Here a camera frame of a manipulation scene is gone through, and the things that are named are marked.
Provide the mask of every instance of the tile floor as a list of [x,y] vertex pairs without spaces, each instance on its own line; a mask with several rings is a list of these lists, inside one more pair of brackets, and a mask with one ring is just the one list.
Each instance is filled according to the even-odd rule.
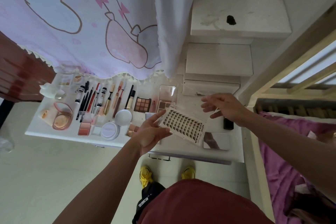
[[[24,135],[39,103],[14,105],[0,136],[14,141],[11,153],[0,155],[0,223],[52,223],[71,199],[117,154],[113,148]],[[180,170],[194,165],[196,177],[250,198],[243,163],[230,166],[171,158],[154,160],[143,156],[137,164],[112,223],[131,223],[141,184],[142,164],[151,167],[154,179],[165,187],[175,183]]]

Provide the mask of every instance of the red shirt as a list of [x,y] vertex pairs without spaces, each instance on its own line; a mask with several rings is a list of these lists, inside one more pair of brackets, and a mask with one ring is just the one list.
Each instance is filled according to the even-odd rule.
[[197,179],[165,189],[143,210],[138,224],[274,224],[250,200]]

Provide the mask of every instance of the shoe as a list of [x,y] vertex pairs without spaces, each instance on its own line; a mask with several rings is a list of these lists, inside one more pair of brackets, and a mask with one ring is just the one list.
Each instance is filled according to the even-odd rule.
[[182,179],[195,179],[195,168],[193,167],[187,167],[184,172],[182,173]]
[[152,173],[149,167],[142,166],[140,168],[140,182],[142,184],[142,188],[147,187],[148,183],[153,182]]

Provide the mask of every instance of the purple blanket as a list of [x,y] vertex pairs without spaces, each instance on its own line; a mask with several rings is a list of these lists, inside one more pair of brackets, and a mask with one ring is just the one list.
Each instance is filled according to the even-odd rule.
[[[272,116],[261,112],[261,116],[268,120],[290,127],[297,133],[307,136],[309,131],[316,135],[336,131],[336,124],[317,123],[305,119],[291,120],[284,117]],[[269,193],[276,224],[299,224],[298,218],[288,218],[284,209],[291,201],[295,186],[305,183],[298,171],[272,151],[263,141],[259,140],[260,152],[264,161]]]

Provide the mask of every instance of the pants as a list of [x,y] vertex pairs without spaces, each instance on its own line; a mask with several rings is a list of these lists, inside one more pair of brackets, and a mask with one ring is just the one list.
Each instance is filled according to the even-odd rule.
[[136,205],[136,213],[132,220],[132,224],[137,223],[145,207],[150,202],[152,202],[153,199],[156,198],[161,192],[163,192],[164,189],[165,187],[163,187],[158,182],[149,183],[145,188],[142,189],[142,192],[141,192],[142,199]]

